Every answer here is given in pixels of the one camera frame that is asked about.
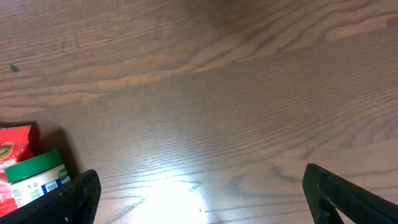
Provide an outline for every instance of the green bottle cap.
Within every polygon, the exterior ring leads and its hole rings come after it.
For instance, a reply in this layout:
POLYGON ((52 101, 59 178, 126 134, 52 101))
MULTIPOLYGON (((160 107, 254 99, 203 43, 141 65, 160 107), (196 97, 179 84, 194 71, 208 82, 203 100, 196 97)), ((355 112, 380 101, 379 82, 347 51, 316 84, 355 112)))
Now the green bottle cap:
POLYGON ((60 152, 58 152, 58 150, 54 150, 7 167, 4 172, 6 173, 8 182, 13 184, 52 169, 62 163, 63 161, 60 152))

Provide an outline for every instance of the wooden table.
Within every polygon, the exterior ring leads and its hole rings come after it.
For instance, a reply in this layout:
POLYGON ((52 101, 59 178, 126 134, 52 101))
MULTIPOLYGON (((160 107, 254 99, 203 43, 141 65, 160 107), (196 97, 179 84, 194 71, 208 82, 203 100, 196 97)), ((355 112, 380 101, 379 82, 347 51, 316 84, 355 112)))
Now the wooden table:
POLYGON ((397 10, 1 1, 0 118, 98 172, 96 223, 311 223, 309 162, 397 203, 397 10))

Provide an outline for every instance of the jar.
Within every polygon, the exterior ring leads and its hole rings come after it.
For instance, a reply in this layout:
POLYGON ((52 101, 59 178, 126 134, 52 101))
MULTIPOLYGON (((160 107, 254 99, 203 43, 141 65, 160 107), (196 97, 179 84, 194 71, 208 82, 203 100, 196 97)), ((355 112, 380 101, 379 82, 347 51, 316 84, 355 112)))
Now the jar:
POLYGON ((18 208, 70 180, 58 150, 5 168, 4 172, 18 208))

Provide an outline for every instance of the red snack bag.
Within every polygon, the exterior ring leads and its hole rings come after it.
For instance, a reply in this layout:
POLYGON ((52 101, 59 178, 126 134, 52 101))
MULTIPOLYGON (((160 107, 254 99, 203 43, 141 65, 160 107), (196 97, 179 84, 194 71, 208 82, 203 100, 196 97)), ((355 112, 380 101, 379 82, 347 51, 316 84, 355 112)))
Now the red snack bag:
POLYGON ((32 158, 28 135, 30 126, 0 129, 0 217, 17 209, 4 169, 32 158))

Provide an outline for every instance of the barcode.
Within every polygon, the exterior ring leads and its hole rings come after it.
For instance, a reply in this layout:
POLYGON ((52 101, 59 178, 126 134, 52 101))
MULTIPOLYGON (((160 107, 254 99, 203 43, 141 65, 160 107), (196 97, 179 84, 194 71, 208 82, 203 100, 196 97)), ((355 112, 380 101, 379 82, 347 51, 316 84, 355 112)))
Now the barcode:
POLYGON ((54 190, 57 188, 57 183, 51 183, 51 184, 46 184, 45 188, 47 189, 47 192, 50 192, 51 190, 54 190))
POLYGON ((30 197, 32 198, 32 200, 35 200, 35 199, 39 198, 39 197, 40 197, 40 192, 39 192, 39 190, 34 190, 34 191, 32 191, 32 192, 30 193, 30 197))

